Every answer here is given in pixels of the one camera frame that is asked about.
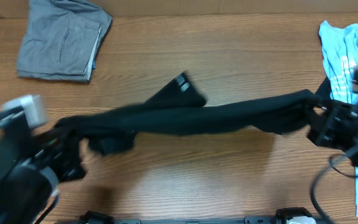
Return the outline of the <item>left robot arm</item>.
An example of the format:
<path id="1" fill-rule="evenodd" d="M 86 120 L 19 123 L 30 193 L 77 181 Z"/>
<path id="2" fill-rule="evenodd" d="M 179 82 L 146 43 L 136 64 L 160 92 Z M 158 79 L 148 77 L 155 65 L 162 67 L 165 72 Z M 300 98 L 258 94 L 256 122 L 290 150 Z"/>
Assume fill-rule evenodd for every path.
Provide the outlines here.
<path id="1" fill-rule="evenodd" d="M 0 223 L 40 223 L 60 200 L 58 185 L 79 180 L 80 137 L 71 128 L 34 135 L 23 107 L 0 112 Z"/>

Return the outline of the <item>black polo shirt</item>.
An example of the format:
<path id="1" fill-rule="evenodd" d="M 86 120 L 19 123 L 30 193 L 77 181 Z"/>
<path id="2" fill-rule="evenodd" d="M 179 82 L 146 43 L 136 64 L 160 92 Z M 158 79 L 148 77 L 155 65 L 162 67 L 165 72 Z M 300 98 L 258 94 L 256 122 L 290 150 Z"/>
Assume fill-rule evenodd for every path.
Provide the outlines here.
<path id="1" fill-rule="evenodd" d="M 72 129 L 88 139 L 102 155 L 130 150 L 137 133 L 219 134 L 254 126 L 267 133 L 285 134 L 308 123 L 308 103 L 317 96 L 301 90 L 281 96 L 206 106 L 186 73 L 181 73 L 147 101 L 94 115 L 71 116 L 56 128 Z"/>

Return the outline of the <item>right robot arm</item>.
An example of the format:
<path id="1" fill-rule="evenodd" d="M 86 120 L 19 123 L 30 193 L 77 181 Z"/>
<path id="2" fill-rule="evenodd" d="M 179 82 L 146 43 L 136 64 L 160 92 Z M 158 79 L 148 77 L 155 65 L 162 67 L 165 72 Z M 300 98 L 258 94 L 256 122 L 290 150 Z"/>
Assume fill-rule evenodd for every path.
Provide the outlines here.
<path id="1" fill-rule="evenodd" d="M 358 67 L 354 69 L 352 83 L 358 93 Z M 310 187 L 311 202 L 320 215 L 316 222 L 332 223 L 317 202 L 316 188 L 318 182 L 341 162 L 350 160 L 352 165 L 358 166 L 358 102 L 351 105 L 336 100 L 313 99 L 306 103 L 305 109 L 310 125 L 308 139 L 316 146 L 343 152 L 328 159 L 328 165 L 316 175 Z"/>

